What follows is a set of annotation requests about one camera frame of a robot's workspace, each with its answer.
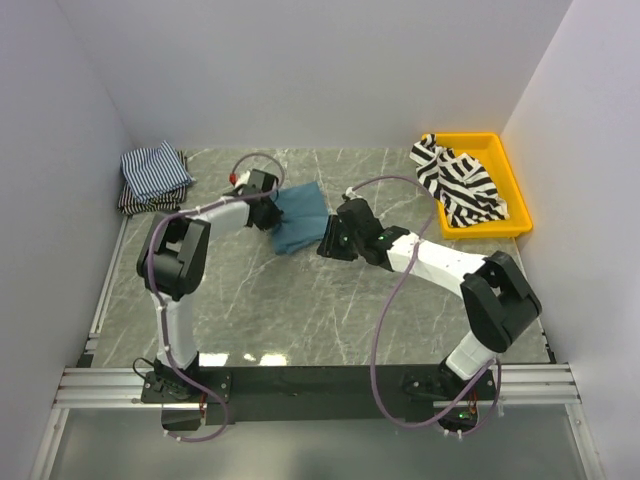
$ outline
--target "blue and white striped cloth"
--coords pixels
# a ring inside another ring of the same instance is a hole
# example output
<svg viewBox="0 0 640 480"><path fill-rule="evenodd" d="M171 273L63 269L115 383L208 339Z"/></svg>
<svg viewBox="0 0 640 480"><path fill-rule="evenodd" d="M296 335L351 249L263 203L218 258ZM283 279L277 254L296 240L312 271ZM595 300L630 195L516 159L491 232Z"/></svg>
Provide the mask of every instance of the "blue and white striped cloth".
<svg viewBox="0 0 640 480"><path fill-rule="evenodd" d="M141 203L193 182L177 152L167 142L158 148L138 148L125 153L120 161L124 178Z"/></svg>

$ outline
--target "white wall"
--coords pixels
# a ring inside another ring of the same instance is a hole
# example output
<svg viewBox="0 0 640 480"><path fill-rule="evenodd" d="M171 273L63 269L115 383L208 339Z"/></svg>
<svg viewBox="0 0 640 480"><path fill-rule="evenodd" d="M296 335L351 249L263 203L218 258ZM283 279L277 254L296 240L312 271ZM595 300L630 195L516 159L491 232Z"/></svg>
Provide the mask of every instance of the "white wall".
<svg viewBox="0 0 640 480"><path fill-rule="evenodd" d="M0 5L0 477L25 478L91 324L130 139L52 0Z"/></svg>
<svg viewBox="0 0 640 480"><path fill-rule="evenodd" d="M140 144L501 131L570 0L58 0Z"/></svg>
<svg viewBox="0 0 640 480"><path fill-rule="evenodd" d="M521 243L610 480L640 472L640 3L574 0L503 133Z"/></svg>

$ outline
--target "marble floor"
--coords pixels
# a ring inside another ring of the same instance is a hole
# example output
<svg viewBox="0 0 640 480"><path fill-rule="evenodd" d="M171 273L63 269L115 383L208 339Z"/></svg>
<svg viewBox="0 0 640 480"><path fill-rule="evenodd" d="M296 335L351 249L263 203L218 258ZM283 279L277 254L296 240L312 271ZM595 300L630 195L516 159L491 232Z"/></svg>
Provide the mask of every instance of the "marble floor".
<svg viewBox="0 0 640 480"><path fill-rule="evenodd" d="M197 180L185 206L216 200L228 191L228 174L246 149L188 151ZM380 174L414 175L407 149L282 149L270 153L287 169L285 186L317 181L330 210L347 187ZM272 169L266 160L247 167ZM384 225L417 231L433 200L409 184L384 181L362 195ZM135 263L151 214L128 222L113 288L104 309L93 367L128 367L134 358L153 358L155 312ZM437 222L428 240L465 252L503 250L517 259L513 239L448 241ZM244 229L209 246L205 278L195 295L194 332L208 364L341 365L368 361L371 337L384 300L398 274L367 265L321 258L315 246L276 256L267 233ZM443 288L409 278L383 327L378 363L439 363L468 331L462 301ZM547 363L539 322L503 356L509 363Z"/></svg>

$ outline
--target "yellow tray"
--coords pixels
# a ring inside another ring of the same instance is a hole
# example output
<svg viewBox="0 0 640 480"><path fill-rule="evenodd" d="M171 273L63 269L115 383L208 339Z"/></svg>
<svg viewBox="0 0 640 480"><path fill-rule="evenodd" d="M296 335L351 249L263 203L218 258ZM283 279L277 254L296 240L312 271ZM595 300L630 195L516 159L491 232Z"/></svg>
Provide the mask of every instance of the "yellow tray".
<svg viewBox="0 0 640 480"><path fill-rule="evenodd" d="M524 204L509 160L495 133L437 133L436 143L453 148L456 155L468 153L487 169L498 188L498 194L507 202L509 220L494 220L466 228L449 225L442 203L438 204L438 218L444 238L517 237L531 231L533 223Z"/></svg>

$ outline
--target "folded cloth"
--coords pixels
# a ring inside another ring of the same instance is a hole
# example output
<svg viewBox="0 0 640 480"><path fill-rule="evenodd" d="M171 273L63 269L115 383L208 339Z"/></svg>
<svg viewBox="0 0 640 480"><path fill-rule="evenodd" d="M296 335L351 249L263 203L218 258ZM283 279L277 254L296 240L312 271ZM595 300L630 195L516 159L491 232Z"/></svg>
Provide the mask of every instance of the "folded cloth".
<svg viewBox="0 0 640 480"><path fill-rule="evenodd" d="M176 152L180 157L180 163L187 168L187 157L183 152ZM135 215L142 212L155 212L156 210L178 210L180 204L187 198L187 187L178 187L175 190L164 193L159 197L152 198L147 203L140 203L133 196L131 187L127 182L124 183L122 193L118 199L118 210L123 215Z"/></svg>
<svg viewBox="0 0 640 480"><path fill-rule="evenodd" d="M158 148L138 148L125 153L120 161L124 178L140 203L193 182L180 163L180 157L167 142L162 142Z"/></svg>
<svg viewBox="0 0 640 480"><path fill-rule="evenodd" d="M322 240L329 211L317 182L282 189L274 200L282 210L282 222L271 232L277 255L292 254Z"/></svg>

